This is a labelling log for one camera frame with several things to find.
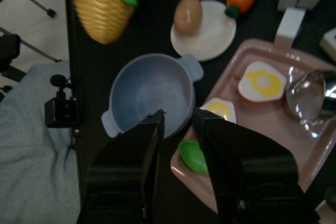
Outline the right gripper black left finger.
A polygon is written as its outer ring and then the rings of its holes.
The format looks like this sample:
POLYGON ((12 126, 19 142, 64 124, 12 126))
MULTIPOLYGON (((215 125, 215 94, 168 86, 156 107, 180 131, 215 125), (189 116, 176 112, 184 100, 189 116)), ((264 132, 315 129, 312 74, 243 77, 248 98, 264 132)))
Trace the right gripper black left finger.
POLYGON ((152 224, 164 116, 149 114, 96 154, 77 224, 152 224))

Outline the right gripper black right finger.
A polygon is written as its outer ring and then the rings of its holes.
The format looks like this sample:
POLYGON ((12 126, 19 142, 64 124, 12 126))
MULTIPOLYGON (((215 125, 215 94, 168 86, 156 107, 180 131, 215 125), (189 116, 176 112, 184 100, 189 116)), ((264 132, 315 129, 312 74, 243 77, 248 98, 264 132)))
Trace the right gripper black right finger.
POLYGON ((292 153, 264 135, 200 108, 193 111, 193 129, 220 224, 319 224, 297 184, 292 153))

